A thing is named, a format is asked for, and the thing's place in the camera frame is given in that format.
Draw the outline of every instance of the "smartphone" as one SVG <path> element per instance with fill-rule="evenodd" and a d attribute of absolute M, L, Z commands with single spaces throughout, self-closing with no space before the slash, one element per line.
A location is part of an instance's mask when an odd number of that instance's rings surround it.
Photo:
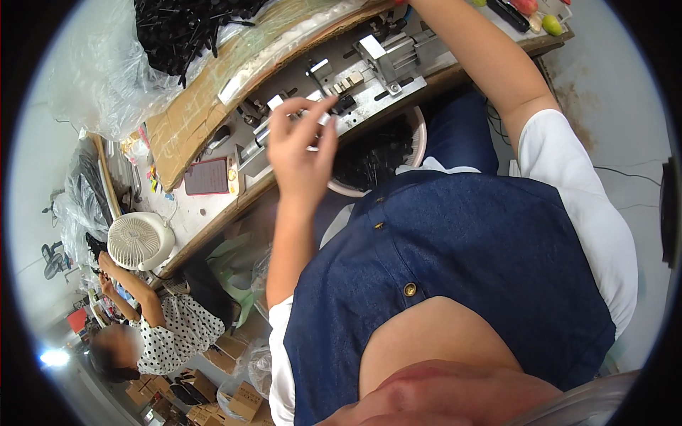
<path fill-rule="evenodd" d="M 185 172 L 187 195 L 226 194 L 230 192 L 227 181 L 227 158 L 208 159 L 190 164 Z"/>

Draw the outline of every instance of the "hand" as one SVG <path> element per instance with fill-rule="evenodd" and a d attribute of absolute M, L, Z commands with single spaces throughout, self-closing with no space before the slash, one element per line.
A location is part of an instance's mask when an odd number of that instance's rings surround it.
<path fill-rule="evenodd" d="M 112 275 L 113 272 L 119 268 L 119 265 L 114 262 L 107 252 L 100 252 L 98 263 L 100 264 L 102 272 L 105 272 L 107 275 Z"/>
<path fill-rule="evenodd" d="M 317 140 L 318 151 L 307 151 L 315 145 L 320 130 L 317 121 L 338 100 L 327 97 L 320 102 L 294 97 L 284 101 L 270 116 L 267 157 L 280 187 L 280 203 L 292 206 L 301 215 L 312 216 L 327 190 L 336 154 L 336 119 L 332 117 Z M 298 123 L 287 114 L 308 110 Z"/>
<path fill-rule="evenodd" d="M 108 298 L 111 298 L 112 294 L 116 293 L 111 278 L 105 273 L 100 273 L 100 287 L 102 287 L 102 294 Z"/>

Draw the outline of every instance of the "brass button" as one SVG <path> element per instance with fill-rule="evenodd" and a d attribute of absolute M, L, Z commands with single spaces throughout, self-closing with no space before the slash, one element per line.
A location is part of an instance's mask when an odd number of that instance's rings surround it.
<path fill-rule="evenodd" d="M 405 284 L 405 288 L 402 289 L 402 292 L 405 293 L 405 296 L 412 297 L 417 292 L 417 285 L 415 283 L 407 283 Z"/>

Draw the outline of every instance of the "light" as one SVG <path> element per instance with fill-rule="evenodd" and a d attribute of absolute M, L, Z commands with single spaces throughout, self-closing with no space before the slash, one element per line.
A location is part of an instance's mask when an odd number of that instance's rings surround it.
<path fill-rule="evenodd" d="M 69 354 L 63 350 L 49 350 L 40 355 L 40 360 L 48 367 L 60 367 L 69 361 Z"/>

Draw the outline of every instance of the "electric fan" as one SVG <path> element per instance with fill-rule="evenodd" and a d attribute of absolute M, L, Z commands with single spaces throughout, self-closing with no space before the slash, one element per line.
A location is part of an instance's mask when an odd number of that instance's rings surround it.
<path fill-rule="evenodd" d="M 147 212 L 122 215 L 109 228 L 106 239 L 109 255 L 125 269 L 156 268 L 168 258 L 175 244 L 175 234 L 168 226 L 170 220 Z"/>

